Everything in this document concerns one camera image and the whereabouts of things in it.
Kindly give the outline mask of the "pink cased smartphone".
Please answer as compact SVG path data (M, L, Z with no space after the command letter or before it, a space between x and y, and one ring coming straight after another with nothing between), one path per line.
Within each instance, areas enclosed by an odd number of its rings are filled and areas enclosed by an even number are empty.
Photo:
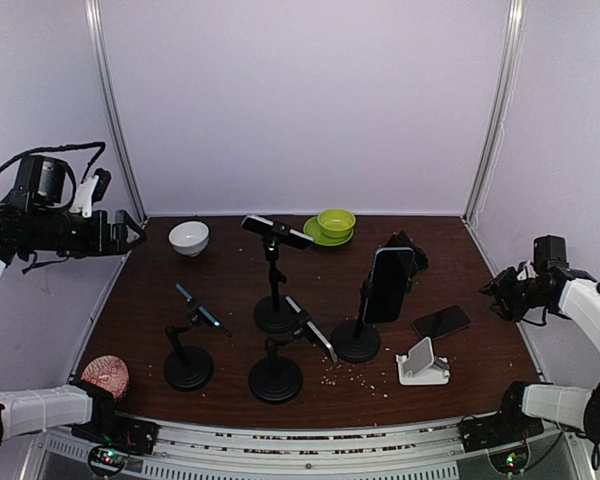
M429 337L431 340L451 335L469 325L469 317L458 305L446 307L412 322L412 326L420 338Z

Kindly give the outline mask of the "large black smartphone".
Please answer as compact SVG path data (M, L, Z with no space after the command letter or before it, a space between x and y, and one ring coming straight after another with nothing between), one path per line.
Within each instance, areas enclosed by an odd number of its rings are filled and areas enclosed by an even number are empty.
M413 239L404 230L393 233L386 242L385 247L407 247L413 251L412 256L409 256L408 253L404 252L398 254L401 264L411 275L415 275L420 270L429 268L429 259L425 251L416 245Z

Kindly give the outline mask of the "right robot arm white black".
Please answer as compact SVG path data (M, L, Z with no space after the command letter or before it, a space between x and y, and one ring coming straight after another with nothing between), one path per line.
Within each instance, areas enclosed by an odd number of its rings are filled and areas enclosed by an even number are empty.
M532 260L501 271L480 293L493 298L490 309L508 322L522 322L536 308L573 322L600 354L600 281L570 266L565 238L536 238ZM593 389L514 382L492 430L510 442L529 433L536 419L568 427L600 445L600 381Z

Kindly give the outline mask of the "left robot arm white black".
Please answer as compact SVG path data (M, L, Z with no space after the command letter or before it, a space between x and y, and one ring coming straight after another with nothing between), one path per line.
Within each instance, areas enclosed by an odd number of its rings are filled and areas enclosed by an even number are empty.
M95 210L110 174L99 169L78 180L64 160L40 152L14 158L18 166L11 190L0 201L0 278L15 258L33 270L43 267L38 255L52 252L61 261L119 256L146 240L144 229L125 210L114 222ZM85 425L103 444L124 433L114 413L114 394L88 381L43 390L0 391L0 445L7 439L49 427Z

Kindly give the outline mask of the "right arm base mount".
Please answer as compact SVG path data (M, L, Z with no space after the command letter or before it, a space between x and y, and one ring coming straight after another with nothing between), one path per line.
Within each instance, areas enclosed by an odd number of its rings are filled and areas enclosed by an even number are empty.
M537 418L511 419L498 412L463 419L458 424L458 430L464 451L469 453L522 442L542 434L544 426Z

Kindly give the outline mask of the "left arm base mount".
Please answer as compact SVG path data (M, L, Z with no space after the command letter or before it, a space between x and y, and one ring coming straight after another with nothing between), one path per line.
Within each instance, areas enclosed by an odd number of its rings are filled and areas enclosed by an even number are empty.
M152 454L158 433L156 423L116 412L97 414L88 423L71 426L71 434L77 438L112 446L132 455Z

